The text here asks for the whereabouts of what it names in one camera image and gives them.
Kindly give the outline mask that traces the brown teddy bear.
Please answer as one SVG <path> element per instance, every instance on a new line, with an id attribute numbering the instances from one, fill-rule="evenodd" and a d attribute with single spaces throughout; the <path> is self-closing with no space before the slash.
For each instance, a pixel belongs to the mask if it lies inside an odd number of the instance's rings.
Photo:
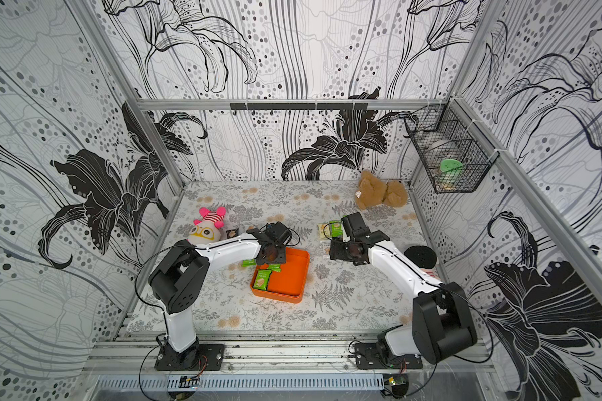
<path id="1" fill-rule="evenodd" d="M 406 187 L 399 180 L 383 181 L 370 171 L 361 173 L 355 202 L 360 210 L 366 210 L 377 205 L 403 207 L 408 200 Z"/>

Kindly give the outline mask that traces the floral table mat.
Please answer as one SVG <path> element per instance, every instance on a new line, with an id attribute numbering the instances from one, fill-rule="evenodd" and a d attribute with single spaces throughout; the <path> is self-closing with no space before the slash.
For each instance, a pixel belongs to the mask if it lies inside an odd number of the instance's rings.
<path id="1" fill-rule="evenodd" d="M 166 238 L 184 239 L 202 207 L 227 211 L 228 227 L 247 230 L 282 222 L 294 244 L 310 255 L 299 303 L 255 296 L 253 269 L 240 263 L 207 274 L 191 311 L 197 332 L 381 331 L 412 319 L 411 300 L 374 267 L 329 258 L 323 223 L 356 211 L 353 180 L 200 182 L 185 190 Z"/>

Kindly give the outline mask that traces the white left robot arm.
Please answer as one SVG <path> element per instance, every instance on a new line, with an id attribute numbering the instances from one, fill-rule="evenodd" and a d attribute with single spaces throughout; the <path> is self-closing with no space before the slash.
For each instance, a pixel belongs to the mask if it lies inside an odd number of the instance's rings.
<path id="1" fill-rule="evenodd" d="M 162 303 L 171 349 L 182 354 L 197 342 L 192 306 L 209 272 L 245 260 L 259 265 L 283 264 L 292 238 L 292 229 L 275 222 L 220 242 L 175 243 L 148 279 L 154 297 Z"/>

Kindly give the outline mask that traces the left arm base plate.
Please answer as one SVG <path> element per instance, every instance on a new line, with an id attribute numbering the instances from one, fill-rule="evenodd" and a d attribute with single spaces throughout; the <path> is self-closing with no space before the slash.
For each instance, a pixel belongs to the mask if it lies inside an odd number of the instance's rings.
<path id="1" fill-rule="evenodd" d="M 178 353 L 170 344 L 165 344 L 157 356 L 157 371 L 219 371 L 225 354 L 224 344 L 192 344 Z"/>

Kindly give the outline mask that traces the black wall bar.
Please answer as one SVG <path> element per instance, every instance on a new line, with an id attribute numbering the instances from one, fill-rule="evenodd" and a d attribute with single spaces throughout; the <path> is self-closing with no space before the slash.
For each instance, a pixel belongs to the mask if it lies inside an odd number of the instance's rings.
<path id="1" fill-rule="evenodd" d="M 257 110 L 367 110 L 368 102 L 232 102 L 232 111 L 257 111 Z"/>

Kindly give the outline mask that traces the black cookie packet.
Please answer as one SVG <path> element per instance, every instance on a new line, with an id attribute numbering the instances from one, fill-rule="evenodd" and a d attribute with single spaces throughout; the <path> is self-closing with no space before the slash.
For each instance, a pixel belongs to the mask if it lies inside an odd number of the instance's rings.
<path id="1" fill-rule="evenodd" d="M 235 228 L 235 229 L 231 229 L 231 230 L 227 230 L 227 238 L 234 238 L 237 237 L 240 233 L 239 229 Z"/>

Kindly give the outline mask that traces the green lid cup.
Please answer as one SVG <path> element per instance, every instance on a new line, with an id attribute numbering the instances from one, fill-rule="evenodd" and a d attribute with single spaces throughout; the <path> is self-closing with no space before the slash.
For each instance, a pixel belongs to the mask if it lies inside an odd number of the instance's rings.
<path id="1" fill-rule="evenodd" d="M 459 160 L 445 159 L 440 164 L 441 186 L 445 190 L 453 190 L 459 176 L 464 172 L 466 166 Z"/>

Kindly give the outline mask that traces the black round disc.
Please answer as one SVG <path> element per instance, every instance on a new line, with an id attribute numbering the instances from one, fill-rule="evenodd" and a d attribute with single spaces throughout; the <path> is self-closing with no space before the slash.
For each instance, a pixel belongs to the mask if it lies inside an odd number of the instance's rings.
<path id="1" fill-rule="evenodd" d="M 432 270 L 437 265 L 436 252 L 428 246 L 412 245 L 404 251 L 406 258 L 414 262 L 419 268 Z"/>

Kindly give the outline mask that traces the yellow cookie packet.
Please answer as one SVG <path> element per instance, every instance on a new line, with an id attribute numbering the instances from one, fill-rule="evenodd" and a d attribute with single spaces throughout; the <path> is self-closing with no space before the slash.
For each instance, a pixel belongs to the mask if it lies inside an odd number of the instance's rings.
<path id="1" fill-rule="evenodd" d="M 319 223 L 318 225 L 318 233 L 319 233 L 319 241 L 328 241 L 329 240 L 329 232 L 327 228 L 327 223 Z"/>

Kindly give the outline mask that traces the orange storage box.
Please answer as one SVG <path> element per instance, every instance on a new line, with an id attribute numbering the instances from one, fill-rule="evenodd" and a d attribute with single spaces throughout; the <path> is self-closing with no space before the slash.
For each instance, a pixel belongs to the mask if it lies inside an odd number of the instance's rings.
<path id="1" fill-rule="evenodd" d="M 257 266 L 254 270 L 250 290 L 256 297 L 280 302 L 300 303 L 303 300 L 304 288 L 309 270 L 309 253 L 296 248 L 286 250 L 286 262 L 281 265 L 281 272 L 271 274 L 268 290 L 253 289 L 254 277 L 258 269 L 267 269 L 268 265 Z"/>

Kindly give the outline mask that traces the green cookie packet top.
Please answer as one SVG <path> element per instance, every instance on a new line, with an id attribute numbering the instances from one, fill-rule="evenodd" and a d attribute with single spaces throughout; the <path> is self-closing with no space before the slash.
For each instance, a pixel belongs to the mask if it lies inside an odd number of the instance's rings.
<path id="1" fill-rule="evenodd" d="M 342 222 L 332 221 L 328 224 L 328 227 L 329 227 L 329 236 L 331 238 L 343 237 Z"/>

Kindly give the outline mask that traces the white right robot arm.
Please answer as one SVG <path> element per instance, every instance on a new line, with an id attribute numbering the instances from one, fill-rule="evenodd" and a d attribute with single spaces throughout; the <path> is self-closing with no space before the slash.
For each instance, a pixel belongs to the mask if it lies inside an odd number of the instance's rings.
<path id="1" fill-rule="evenodd" d="M 331 238 L 329 257 L 355 266 L 375 267 L 411 297 L 412 320 L 378 336 L 381 361 L 408 355 L 430 364 L 457 355 L 478 342 L 471 307 L 463 289 L 419 268 L 382 231 L 371 231 L 359 212 L 341 218 L 345 238 Z"/>

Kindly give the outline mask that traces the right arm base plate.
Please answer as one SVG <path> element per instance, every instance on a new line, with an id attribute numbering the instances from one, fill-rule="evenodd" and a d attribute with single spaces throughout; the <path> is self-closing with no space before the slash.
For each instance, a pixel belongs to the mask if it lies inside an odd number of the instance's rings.
<path id="1" fill-rule="evenodd" d="M 395 369 L 406 371 L 423 368 L 423 362 L 419 355 L 396 356 L 378 343 L 353 340 L 348 349 L 349 353 L 355 357 L 356 367 L 359 370 Z"/>

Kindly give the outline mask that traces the pink white plush toy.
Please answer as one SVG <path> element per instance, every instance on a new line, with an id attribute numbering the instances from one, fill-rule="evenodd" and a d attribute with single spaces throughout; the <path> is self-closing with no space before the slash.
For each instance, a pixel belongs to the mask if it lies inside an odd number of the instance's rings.
<path id="1" fill-rule="evenodd" d="M 213 211 L 206 207 L 201 207 L 198 212 L 200 217 L 193 221 L 194 226 L 188 234 L 187 241 L 192 245 L 222 241 L 224 239 L 223 229 L 227 215 L 226 208 L 219 207 Z"/>

